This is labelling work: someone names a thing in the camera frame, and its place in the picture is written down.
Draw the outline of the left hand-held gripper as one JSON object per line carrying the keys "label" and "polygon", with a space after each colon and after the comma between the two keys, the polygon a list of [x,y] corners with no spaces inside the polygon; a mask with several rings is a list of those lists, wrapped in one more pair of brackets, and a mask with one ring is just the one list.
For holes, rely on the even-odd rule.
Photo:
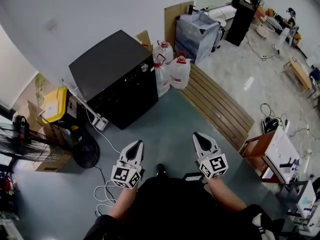
{"label": "left hand-held gripper", "polygon": [[145,170],[140,165],[131,165],[123,160],[136,160],[141,164],[144,158],[144,142],[137,140],[127,145],[120,153],[120,159],[112,167],[110,180],[117,186],[132,190],[142,179]]}

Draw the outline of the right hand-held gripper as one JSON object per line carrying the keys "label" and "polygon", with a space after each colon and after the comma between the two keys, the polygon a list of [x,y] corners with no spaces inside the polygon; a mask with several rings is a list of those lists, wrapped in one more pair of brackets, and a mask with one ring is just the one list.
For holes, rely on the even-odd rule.
{"label": "right hand-held gripper", "polygon": [[198,156],[197,164],[204,176],[215,179],[225,174],[229,165],[215,139],[201,132],[194,132],[192,139]]}

